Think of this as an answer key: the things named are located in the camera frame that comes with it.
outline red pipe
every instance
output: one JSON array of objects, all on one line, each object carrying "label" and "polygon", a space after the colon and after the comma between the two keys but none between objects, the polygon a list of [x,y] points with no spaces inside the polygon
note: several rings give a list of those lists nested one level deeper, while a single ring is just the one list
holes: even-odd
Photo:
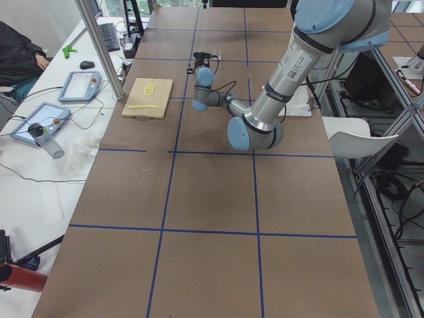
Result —
[{"label": "red pipe", "polygon": [[0,285],[41,292],[47,280],[47,275],[27,270],[26,268],[4,264],[0,266]]}]

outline metal pole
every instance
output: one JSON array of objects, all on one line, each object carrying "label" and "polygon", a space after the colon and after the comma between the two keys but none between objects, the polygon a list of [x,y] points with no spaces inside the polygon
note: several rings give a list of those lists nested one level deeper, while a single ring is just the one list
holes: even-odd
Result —
[{"label": "metal pole", "polygon": [[88,0],[75,0],[78,10],[81,13],[81,17],[85,23],[88,34],[90,34],[91,41],[93,42],[94,48],[99,56],[101,65],[105,70],[107,79],[111,84],[113,91],[117,97],[117,100],[121,100],[124,96],[124,91],[122,90],[121,83],[116,75],[115,68],[109,52],[106,49],[105,42],[100,34],[99,27],[94,17],[93,9],[89,4]]}]

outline white chair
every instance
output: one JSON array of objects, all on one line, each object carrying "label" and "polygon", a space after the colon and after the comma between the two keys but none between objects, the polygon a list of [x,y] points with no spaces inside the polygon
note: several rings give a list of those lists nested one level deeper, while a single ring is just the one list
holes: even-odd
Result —
[{"label": "white chair", "polygon": [[398,134],[385,137],[371,137],[370,127],[364,119],[323,117],[325,130],[330,141],[334,157],[338,158],[365,158],[370,157],[369,162],[364,160],[366,168],[358,173],[359,184],[354,193],[356,195],[371,167],[374,165],[374,155],[387,145],[395,142]]}]

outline brown table surface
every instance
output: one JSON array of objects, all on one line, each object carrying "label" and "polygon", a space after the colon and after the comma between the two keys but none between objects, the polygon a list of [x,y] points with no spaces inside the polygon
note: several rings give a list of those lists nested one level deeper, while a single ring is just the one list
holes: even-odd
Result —
[{"label": "brown table surface", "polygon": [[124,91],[172,78],[166,117],[117,103],[33,317],[379,317],[320,112],[253,153],[191,108],[193,52],[221,51],[214,87],[249,103],[291,29],[285,9],[153,12]]}]

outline lemon slice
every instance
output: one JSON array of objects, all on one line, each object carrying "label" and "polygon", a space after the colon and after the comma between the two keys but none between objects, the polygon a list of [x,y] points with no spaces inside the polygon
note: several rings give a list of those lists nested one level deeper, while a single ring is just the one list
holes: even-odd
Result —
[{"label": "lemon slice", "polygon": [[156,87],[156,84],[152,81],[148,82],[145,86],[144,86],[144,94],[145,96],[151,96],[154,93],[154,88]]}]

